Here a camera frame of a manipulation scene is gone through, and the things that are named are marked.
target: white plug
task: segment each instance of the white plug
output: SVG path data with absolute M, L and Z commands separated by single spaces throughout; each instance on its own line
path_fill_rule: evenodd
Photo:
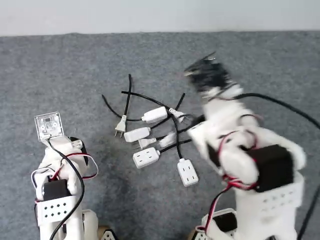
M 124 139 L 127 143 L 133 143 L 140 139 L 144 139 L 150 135 L 150 127 L 141 127 L 124 134 Z
M 184 121 L 185 117 L 182 116 L 182 115 L 185 115 L 184 112 L 177 111 L 177 110 L 175 110 L 173 108 L 170 108 L 169 112 L 179 121 L 179 123 L 182 123 Z
M 120 138 L 122 138 L 122 134 L 126 132 L 126 121 L 127 121 L 127 115 L 122 115 L 120 122 L 115 127 L 115 133 L 114 136 L 117 136 L 117 133 L 120 133 Z
M 162 148 L 173 144 L 176 141 L 176 133 L 171 131 L 164 138 L 159 141 L 159 145 Z
M 199 181 L 196 170 L 189 159 L 185 160 L 184 158 L 181 158 L 177 167 L 182 183 L 185 187 L 189 187 Z
M 147 124 L 152 124 L 167 118 L 167 116 L 168 116 L 168 113 L 167 113 L 166 107 L 161 106 L 151 111 L 147 111 L 143 115 L 143 117 L 141 117 L 141 119 Z
M 149 139 L 147 139 L 147 138 L 140 139 L 140 140 L 138 140 L 138 143 L 137 143 L 138 146 L 136 147 L 136 149 L 138 149 L 138 148 L 145 149 L 150 144 L 154 144 L 156 141 L 157 141 L 157 139 L 155 137 L 149 138 Z
M 159 156 L 160 152 L 156 150 L 154 147 L 150 147 L 133 154 L 133 161 L 135 163 L 136 168 L 141 169 L 158 161 Z

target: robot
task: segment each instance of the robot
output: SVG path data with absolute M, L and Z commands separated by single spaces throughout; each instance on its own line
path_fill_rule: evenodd
M 98 166 L 80 139 L 64 135 L 58 112 L 34 119 L 38 139 L 46 145 L 42 162 L 31 174 L 40 239 L 99 240 L 97 215 L 81 206 L 84 180 L 94 178 Z M 95 164 L 96 173 L 85 176 L 89 160 Z M 117 239 L 111 229 L 101 229 L 101 239 Z
M 221 176 L 225 189 L 210 206 L 192 240 L 296 240 L 296 210 L 302 204 L 306 154 L 296 143 L 260 126 L 239 101 L 241 87 L 214 54 L 185 70 L 203 100 L 203 115 L 187 133 L 201 157 Z M 35 124 L 44 158 L 32 172 L 41 240 L 98 240 L 98 219 L 84 210 L 89 160 L 84 143 L 64 135 L 58 112 L 38 115 Z M 215 212 L 219 197 L 234 189 L 236 210 Z M 106 229 L 103 240 L 117 240 Z
M 259 125 L 237 97 L 239 84 L 211 53 L 185 70 L 202 96 L 203 115 L 188 130 L 201 157 L 226 188 L 212 202 L 193 240 L 296 240 L 306 154 L 296 143 Z M 215 212 L 220 195 L 235 191 L 236 211 Z

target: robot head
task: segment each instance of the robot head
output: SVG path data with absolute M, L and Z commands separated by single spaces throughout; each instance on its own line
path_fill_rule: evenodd
M 230 78 L 223 64 L 216 60 L 215 52 L 187 67 L 184 75 L 191 80 L 203 98 L 232 98 L 242 93 L 242 89 Z

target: perforated bracket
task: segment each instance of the perforated bracket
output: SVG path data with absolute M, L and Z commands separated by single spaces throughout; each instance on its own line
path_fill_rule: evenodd
M 38 202 L 36 205 L 38 226 L 60 222 L 73 209 L 76 202 L 76 196 Z

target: black wire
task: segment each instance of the black wire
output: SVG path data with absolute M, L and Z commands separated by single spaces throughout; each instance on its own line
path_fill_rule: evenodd
M 186 128 L 180 129 L 178 130 L 178 134 L 184 133 L 185 131 L 189 130 L 192 126 L 187 126 Z M 156 139 L 157 140 L 161 140 L 163 138 L 165 138 L 167 135 L 163 135 L 163 136 L 157 136 Z
M 190 142 L 192 142 L 192 140 L 191 140 L 191 139 L 187 139 L 187 140 L 179 141 L 179 145 L 181 145 L 181 144 L 186 144 L 186 143 L 190 143 Z M 174 143 L 174 144 L 172 144 L 172 145 L 169 145 L 169 146 L 167 146 L 167 147 L 165 147 L 165 148 L 161 149 L 159 152 L 160 152 L 160 153 L 164 153 L 164 152 L 168 151 L 169 149 L 174 148 L 175 146 L 177 146 L 177 143 Z
M 304 117 L 305 119 L 307 119 L 309 122 L 311 122 L 317 129 L 320 130 L 320 123 L 315 120 L 313 117 L 311 117 L 310 115 L 308 115 L 307 113 L 301 111 L 300 109 L 284 102 L 284 101 L 281 101 L 281 100 L 277 100 L 273 97 L 270 97 L 270 96 L 267 96 L 267 95 L 263 95 L 263 94 L 260 94 L 260 93 L 243 93 L 243 94 L 240 94 L 238 96 L 235 97 L 235 99 L 243 99 L 243 98 L 246 98 L 246 97 L 257 97 L 257 98 L 261 98 L 261 99 L 265 99 L 265 100 L 268 100 L 268 101 L 271 101 L 273 103 L 276 103 L 276 104 L 279 104 L 291 111 L 293 111 L 294 113 Z M 306 229 L 307 229 L 307 226 L 308 226 L 308 223 L 312 217 L 312 214 L 314 213 L 315 211 L 315 208 L 316 208 L 316 204 L 317 204 L 317 201 L 319 199 L 319 195 L 320 195 L 320 185 L 318 185 L 317 187 L 317 190 L 314 192 L 313 194 L 313 197 L 312 197 L 312 201 L 311 201 L 311 204 L 310 204 L 310 207 L 303 219 L 303 222 L 302 222 L 302 226 L 301 226 L 301 229 L 299 231 L 299 234 L 298 234 L 298 237 L 297 237 L 297 240 L 301 240 Z
M 184 157 L 181 154 L 181 149 L 180 149 L 180 144 L 179 144 L 179 130 L 178 130 L 178 124 L 175 116 L 170 114 L 173 123 L 174 123 L 174 128 L 175 128 L 175 144 L 176 144 L 176 151 L 178 152 L 179 159 L 183 159 Z
M 132 77 L 131 77 L 131 74 L 129 74 L 128 76 L 129 76 L 129 91 L 128 91 L 128 95 L 126 96 L 124 115 L 127 115 L 127 113 L 128 113 L 130 95 L 131 95 L 131 89 L 132 89 Z
M 316 208 L 319 194 L 320 194 L 320 185 L 318 185 L 318 187 L 313 195 L 312 202 L 311 202 L 310 207 L 309 207 L 308 211 L 306 212 L 306 215 L 305 215 L 304 220 L 302 222 L 302 226 L 300 228 L 297 240 L 302 240 L 302 237 L 306 232 L 309 221 L 310 221 L 312 214 L 314 213 L 314 210 Z
M 178 109 L 180 108 L 180 105 L 181 105 L 182 101 L 184 100 L 185 95 L 186 95 L 185 93 L 182 93 L 178 104 L 177 104 L 177 105 L 175 106 L 175 108 L 174 108 L 175 110 L 178 110 Z M 166 121 L 168 121 L 170 118 L 171 118 L 170 116 L 167 116 L 167 117 L 166 117 L 165 119 L 163 119 L 162 121 L 160 121 L 160 122 L 158 122 L 157 124 L 151 126 L 150 129 L 154 129 L 154 128 L 156 128 L 156 127 L 164 124 L 164 123 L 165 123 Z
M 129 94 L 129 92 L 127 92 L 127 91 L 121 91 L 121 93 L 122 94 Z M 160 105 L 162 107 L 165 107 L 167 110 L 170 109 L 170 107 L 168 107 L 167 105 L 163 104 L 162 102 L 159 102 L 159 101 L 155 100 L 152 97 L 149 97 L 149 96 L 146 96 L 146 95 L 143 95 L 143 94 L 140 94 L 140 93 L 136 93 L 136 92 L 131 92 L 131 95 L 135 95 L 135 96 L 147 99 L 147 100 L 149 100 L 151 102 L 154 102 L 155 104 L 158 104 L 158 105 Z
M 108 103 L 106 97 L 105 97 L 103 94 L 101 94 L 101 97 L 102 97 L 105 105 L 109 108 L 109 110 L 110 110 L 114 115 L 116 115 L 118 118 L 122 118 L 122 116 L 121 116 L 120 114 L 118 114 L 118 113 L 110 106 L 110 104 Z M 138 121 L 141 121 L 142 119 L 141 119 L 141 118 L 137 118 L 137 119 L 127 118 L 126 120 L 129 121 L 129 122 L 138 122 Z
M 48 139 L 48 143 L 50 145 L 50 147 L 55 151 L 57 152 L 63 159 L 65 159 L 68 164 L 72 167 L 72 169 L 74 170 L 76 176 L 78 177 L 79 181 L 80 181 L 80 184 L 81 184 L 81 195 L 78 199 L 78 201 L 76 202 L 76 204 L 74 205 L 74 207 L 72 208 L 72 210 L 68 213 L 67 216 L 64 217 L 64 219 L 61 220 L 61 222 L 58 224 L 58 226 L 56 226 L 56 228 L 54 229 L 51 237 L 49 240 L 54 240 L 55 238 L 55 235 L 57 234 L 57 232 L 59 231 L 59 229 L 64 225 L 64 223 L 70 218 L 70 216 L 76 211 L 76 209 L 79 207 L 82 199 L 84 198 L 84 195 L 85 195 L 85 183 L 84 183 L 84 180 L 82 179 L 82 176 L 80 175 L 79 171 L 77 170 L 77 168 L 75 167 L 75 165 L 71 162 L 71 160 L 66 156 L 64 155 L 62 152 L 58 151 L 57 149 L 55 149 L 51 142 L 50 142 L 50 138 Z

